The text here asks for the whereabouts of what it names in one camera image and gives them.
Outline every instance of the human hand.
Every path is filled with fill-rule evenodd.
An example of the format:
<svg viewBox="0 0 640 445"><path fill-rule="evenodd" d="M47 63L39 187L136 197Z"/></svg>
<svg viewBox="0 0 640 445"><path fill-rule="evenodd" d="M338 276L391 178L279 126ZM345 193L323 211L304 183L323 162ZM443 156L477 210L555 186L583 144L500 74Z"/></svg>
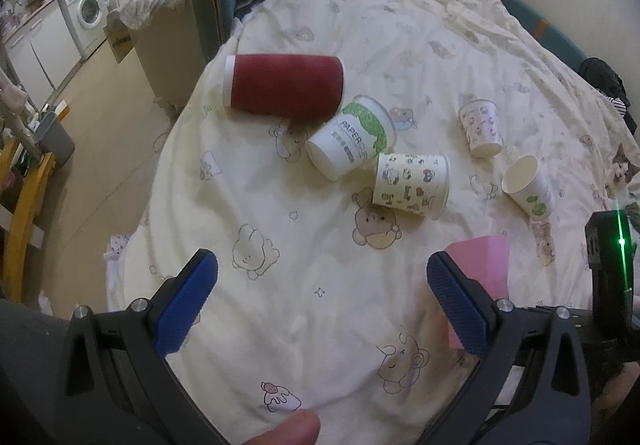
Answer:
<svg viewBox="0 0 640 445"><path fill-rule="evenodd" d="M296 411L275 429L260 434L244 445L315 445L320 419L313 411Z"/></svg>
<svg viewBox="0 0 640 445"><path fill-rule="evenodd" d="M594 400L591 406L591 426L593 428L598 428L615 414L633 388L638 376L640 376L638 362L628 362L622 373L607 382L602 394Z"/></svg>

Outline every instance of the cabinet door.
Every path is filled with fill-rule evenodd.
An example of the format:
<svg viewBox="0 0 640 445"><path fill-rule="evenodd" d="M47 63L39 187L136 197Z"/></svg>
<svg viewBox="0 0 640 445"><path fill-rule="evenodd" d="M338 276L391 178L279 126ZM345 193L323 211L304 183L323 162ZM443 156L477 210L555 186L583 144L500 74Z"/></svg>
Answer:
<svg viewBox="0 0 640 445"><path fill-rule="evenodd" d="M29 93L33 103L38 109L41 109L51 96L53 88L38 59L36 59L25 28L22 28L14 38L8 41L6 52L14 67L15 74L20 78L20 83Z"/></svg>
<svg viewBox="0 0 640 445"><path fill-rule="evenodd" d="M31 45L45 73L58 89L80 61L80 51L66 27L58 3L49 4L24 27L29 31Z"/></svg>

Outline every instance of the blanket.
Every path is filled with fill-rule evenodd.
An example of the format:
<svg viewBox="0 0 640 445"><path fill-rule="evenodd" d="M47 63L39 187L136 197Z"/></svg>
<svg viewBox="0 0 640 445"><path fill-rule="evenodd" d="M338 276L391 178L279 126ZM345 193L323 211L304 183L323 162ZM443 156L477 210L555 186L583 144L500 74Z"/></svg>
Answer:
<svg viewBox="0 0 640 445"><path fill-rule="evenodd" d="M374 163L324 179L304 149L318 125L223 107L226 56L264 52L339 56L344 103L368 94L388 108L395 152L446 154L442 217L372 205ZM458 122L475 96L500 114L506 147L489 160L471 157ZM500 190L527 154L556 194L543 223ZM499 0L267 0L207 65L169 135L113 294L121 307L149 298L209 248L218 284L168 360L231 443L304 408L319 414L321 445L411 444L473 363L449 349L428 257L502 234L516 305L586 308L584 226L607 206L614 158L640 163L616 109ZM376 237L392 227L396 237Z"/></svg>

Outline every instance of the cartoon print paper cup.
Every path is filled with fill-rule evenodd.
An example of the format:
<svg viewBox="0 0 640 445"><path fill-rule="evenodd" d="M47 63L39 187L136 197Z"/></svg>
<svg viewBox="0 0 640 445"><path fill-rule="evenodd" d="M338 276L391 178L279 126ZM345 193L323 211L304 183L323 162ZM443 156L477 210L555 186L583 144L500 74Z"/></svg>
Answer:
<svg viewBox="0 0 640 445"><path fill-rule="evenodd" d="M318 170L331 181L373 160L396 143L389 111L370 96L357 96L306 142Z"/></svg>
<svg viewBox="0 0 640 445"><path fill-rule="evenodd" d="M548 218L556 208L556 197L535 156L520 158L509 167L502 190L535 221Z"/></svg>
<svg viewBox="0 0 640 445"><path fill-rule="evenodd" d="M498 108L490 100L473 100L458 112L471 155L491 158L502 150Z"/></svg>
<svg viewBox="0 0 640 445"><path fill-rule="evenodd" d="M223 104L255 114L329 120L342 103L344 65L319 55L235 55L226 58Z"/></svg>
<svg viewBox="0 0 640 445"><path fill-rule="evenodd" d="M381 154L373 202L438 219L449 199L449 179L446 156Z"/></svg>

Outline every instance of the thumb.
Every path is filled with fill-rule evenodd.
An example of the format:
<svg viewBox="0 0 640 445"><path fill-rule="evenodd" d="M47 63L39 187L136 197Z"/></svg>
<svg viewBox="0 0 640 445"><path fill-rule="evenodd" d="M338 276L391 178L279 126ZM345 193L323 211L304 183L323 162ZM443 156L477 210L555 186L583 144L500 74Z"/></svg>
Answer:
<svg viewBox="0 0 640 445"><path fill-rule="evenodd" d="M320 420L313 411L296 411L275 429L252 438L244 445L314 445Z"/></svg>

